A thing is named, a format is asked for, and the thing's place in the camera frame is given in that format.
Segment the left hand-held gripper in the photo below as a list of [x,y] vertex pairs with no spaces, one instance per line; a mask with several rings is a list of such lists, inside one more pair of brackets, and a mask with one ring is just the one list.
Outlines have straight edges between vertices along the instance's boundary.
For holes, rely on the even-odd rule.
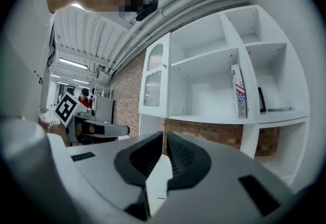
[[66,92],[54,110],[54,114],[65,126],[72,145],[100,144],[117,141],[118,137],[129,135],[127,125],[96,122],[95,111],[86,108],[74,96]]

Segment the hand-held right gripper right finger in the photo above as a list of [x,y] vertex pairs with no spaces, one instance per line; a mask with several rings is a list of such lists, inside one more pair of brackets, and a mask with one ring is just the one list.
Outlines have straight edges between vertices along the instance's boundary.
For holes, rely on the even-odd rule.
[[265,167],[230,147],[170,132],[166,223],[262,223],[292,192]]

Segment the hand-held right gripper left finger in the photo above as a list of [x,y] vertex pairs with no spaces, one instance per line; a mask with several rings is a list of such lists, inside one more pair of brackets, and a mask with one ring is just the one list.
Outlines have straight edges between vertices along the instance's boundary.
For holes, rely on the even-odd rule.
[[118,209],[141,220],[150,218],[146,181],[162,155],[163,133],[70,149],[89,184]]

